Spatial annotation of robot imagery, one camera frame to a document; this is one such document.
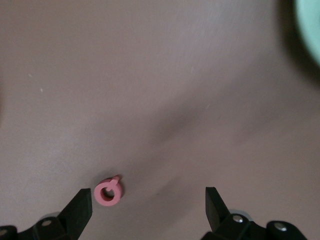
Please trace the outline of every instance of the ring hole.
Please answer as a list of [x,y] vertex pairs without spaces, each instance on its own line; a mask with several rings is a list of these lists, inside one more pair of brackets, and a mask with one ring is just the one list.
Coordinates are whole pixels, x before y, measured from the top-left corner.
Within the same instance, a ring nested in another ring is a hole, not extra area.
[[45,220],[45,221],[42,222],[41,226],[42,227],[46,227],[46,226],[49,226],[51,223],[52,223],[51,220]]
[[7,234],[7,232],[8,232],[7,229],[0,229],[0,236]]
[[110,198],[112,199],[114,196],[115,196],[115,193],[113,190],[111,191],[107,191],[107,188],[105,187],[104,189],[102,189],[102,194],[107,197],[107,198]]

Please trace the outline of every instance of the screw head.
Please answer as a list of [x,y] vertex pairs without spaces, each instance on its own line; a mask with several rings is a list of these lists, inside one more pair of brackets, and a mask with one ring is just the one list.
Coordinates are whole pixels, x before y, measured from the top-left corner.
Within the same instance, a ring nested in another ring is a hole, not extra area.
[[243,223],[243,221],[244,221],[243,218],[239,215],[234,215],[232,218],[237,223]]
[[45,220],[45,221],[43,221],[43,222],[41,223],[41,226],[42,226],[42,227],[46,227],[46,226],[49,226],[51,223],[52,223],[51,220]]
[[281,232],[287,231],[286,226],[285,226],[283,223],[281,223],[281,222],[276,222],[276,223],[274,224],[274,226],[275,226],[276,229],[280,230]]
[[0,236],[5,235],[8,232],[7,229],[0,229]]

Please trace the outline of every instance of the gray table surface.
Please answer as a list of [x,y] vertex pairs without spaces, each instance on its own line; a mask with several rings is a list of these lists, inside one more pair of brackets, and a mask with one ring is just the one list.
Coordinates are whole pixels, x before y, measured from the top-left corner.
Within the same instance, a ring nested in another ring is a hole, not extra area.
[[319,239],[320,88],[279,9],[0,1],[0,225],[22,231],[121,174],[125,195],[93,201],[81,240],[198,240],[206,186]]

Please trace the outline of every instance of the pink ring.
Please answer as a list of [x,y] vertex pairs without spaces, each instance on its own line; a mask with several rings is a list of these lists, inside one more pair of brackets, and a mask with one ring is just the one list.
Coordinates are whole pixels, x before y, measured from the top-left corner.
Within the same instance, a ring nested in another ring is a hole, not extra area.
[[[95,187],[94,189],[94,198],[95,200],[101,204],[102,206],[113,206],[120,201],[122,197],[122,187],[119,183],[120,178],[118,176],[114,176],[113,178],[107,178]],[[114,196],[108,197],[104,194],[104,189],[106,191],[113,191]]]

